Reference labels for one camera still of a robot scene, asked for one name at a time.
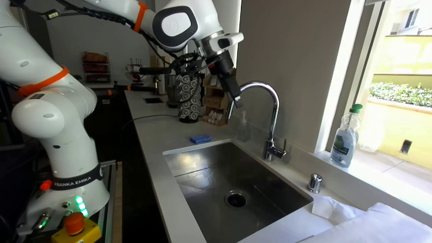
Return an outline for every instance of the countertop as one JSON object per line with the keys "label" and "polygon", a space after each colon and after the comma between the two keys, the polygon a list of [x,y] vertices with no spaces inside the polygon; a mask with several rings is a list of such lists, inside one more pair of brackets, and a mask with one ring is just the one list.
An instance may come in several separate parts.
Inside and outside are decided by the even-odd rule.
{"label": "countertop", "polygon": [[[147,97],[160,97],[162,102],[146,102]],[[134,119],[138,139],[141,142],[145,163],[149,169],[154,193],[166,227],[170,241],[174,243],[203,243],[207,241],[189,205],[173,177],[164,154],[169,150],[197,146],[189,137],[195,135],[211,135],[212,142],[230,139],[241,148],[254,155],[259,163],[280,174],[299,190],[307,190],[308,177],[291,167],[280,159],[265,162],[261,159],[262,147],[253,142],[243,143],[232,140],[230,125],[216,127],[205,121],[181,123],[176,115],[177,109],[166,105],[165,96],[156,96],[151,92],[126,90],[126,98]],[[338,196],[323,189],[322,194]],[[247,236],[242,243],[253,241],[300,241],[308,236],[320,233],[331,227],[330,221],[311,213],[312,204],[297,209],[266,228]]]}

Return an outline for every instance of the cabinet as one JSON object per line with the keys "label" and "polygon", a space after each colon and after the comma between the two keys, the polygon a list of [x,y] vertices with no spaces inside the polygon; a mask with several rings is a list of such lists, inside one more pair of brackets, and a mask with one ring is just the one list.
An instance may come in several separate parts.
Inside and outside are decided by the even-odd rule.
{"label": "cabinet", "polygon": [[203,79],[204,86],[204,116],[203,120],[215,125],[224,125],[228,121],[228,96],[219,86],[216,77],[208,75]]}
{"label": "cabinet", "polygon": [[83,70],[87,83],[111,82],[110,62],[107,54],[84,51]]}

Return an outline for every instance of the blue sponge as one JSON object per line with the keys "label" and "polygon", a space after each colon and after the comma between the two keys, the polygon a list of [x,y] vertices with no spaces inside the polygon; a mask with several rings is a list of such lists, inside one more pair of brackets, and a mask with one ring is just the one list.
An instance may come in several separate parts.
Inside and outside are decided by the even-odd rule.
{"label": "blue sponge", "polygon": [[212,137],[210,135],[191,136],[191,142],[195,143],[195,144],[207,143],[207,142],[211,142],[211,140],[212,140]]}

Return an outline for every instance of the white wall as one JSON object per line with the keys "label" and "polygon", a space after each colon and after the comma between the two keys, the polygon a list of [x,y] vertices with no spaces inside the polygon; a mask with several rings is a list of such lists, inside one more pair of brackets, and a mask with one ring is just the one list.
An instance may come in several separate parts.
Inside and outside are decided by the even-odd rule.
{"label": "white wall", "polygon": [[[80,0],[72,0],[70,2],[85,5]],[[56,1],[33,0],[26,4],[41,12],[53,8],[64,9]],[[111,78],[120,85],[131,83],[124,74],[130,58],[141,58],[143,65],[150,65],[151,48],[147,42],[126,25],[80,15],[50,20],[48,27],[54,59],[60,65],[68,66],[72,74],[83,74],[83,51],[107,52],[110,55]]]}
{"label": "white wall", "polygon": [[[349,0],[243,1],[238,79],[261,79],[280,94],[277,136],[313,151]],[[243,94],[251,123],[269,129],[272,100]]]}

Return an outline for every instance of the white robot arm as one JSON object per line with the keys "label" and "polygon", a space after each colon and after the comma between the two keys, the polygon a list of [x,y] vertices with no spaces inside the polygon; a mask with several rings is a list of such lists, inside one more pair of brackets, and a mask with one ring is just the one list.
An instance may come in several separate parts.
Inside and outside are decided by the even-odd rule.
{"label": "white robot arm", "polygon": [[[195,39],[211,73],[232,100],[239,100],[227,48],[243,35],[224,34],[212,0],[172,0],[160,12],[135,0],[87,1],[126,19],[131,28],[153,36],[165,50],[181,50]],[[96,94],[41,48],[11,15],[10,0],[0,0],[0,52],[0,79],[21,86],[26,96],[12,110],[14,123],[41,140],[54,177],[42,196],[30,201],[21,233],[41,231],[50,225],[49,220],[56,228],[65,214],[76,210],[95,214],[110,200],[95,142],[84,128],[84,119],[95,110]]]}

